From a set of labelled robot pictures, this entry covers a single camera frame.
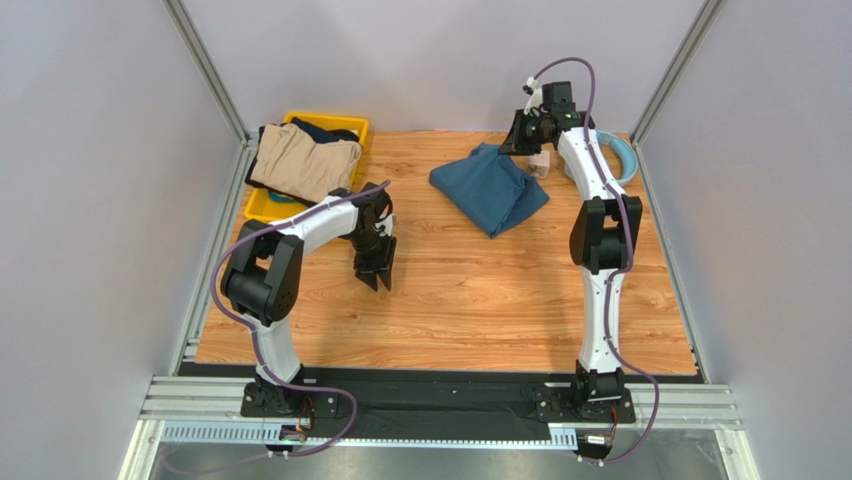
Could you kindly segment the blue t-shirt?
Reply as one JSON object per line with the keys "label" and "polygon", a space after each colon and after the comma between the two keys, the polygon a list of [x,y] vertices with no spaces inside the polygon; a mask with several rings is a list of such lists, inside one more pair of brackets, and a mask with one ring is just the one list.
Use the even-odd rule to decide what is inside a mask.
{"label": "blue t-shirt", "polygon": [[467,157],[433,169],[429,183],[493,239],[545,206],[549,195],[499,147],[481,143]]}

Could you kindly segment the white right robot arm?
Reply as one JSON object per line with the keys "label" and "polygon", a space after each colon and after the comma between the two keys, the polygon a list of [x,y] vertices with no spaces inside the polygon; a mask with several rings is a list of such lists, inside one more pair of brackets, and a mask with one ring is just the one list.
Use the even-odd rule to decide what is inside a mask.
{"label": "white right robot arm", "polygon": [[643,204],[618,183],[601,151],[591,117],[577,110],[568,81],[523,87],[529,100],[515,113],[502,154],[539,154],[546,143],[562,157],[582,198],[569,247],[584,288],[584,334],[575,375],[558,407],[582,419],[609,415],[627,395],[619,352],[620,296],[632,266]]}

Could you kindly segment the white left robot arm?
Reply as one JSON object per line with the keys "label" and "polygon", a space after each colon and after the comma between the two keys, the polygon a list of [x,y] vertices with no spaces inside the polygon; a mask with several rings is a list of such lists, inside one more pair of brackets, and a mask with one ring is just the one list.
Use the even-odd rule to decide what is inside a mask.
{"label": "white left robot arm", "polygon": [[295,216],[271,223],[250,220],[217,260],[211,297],[248,329],[256,356],[256,376],[246,390],[250,407],[289,416],[300,412],[310,395],[339,396],[332,387],[304,384],[290,314],[305,258],[335,239],[352,246],[357,280],[373,291],[392,287],[397,240],[386,188],[369,183],[358,193],[336,189]]}

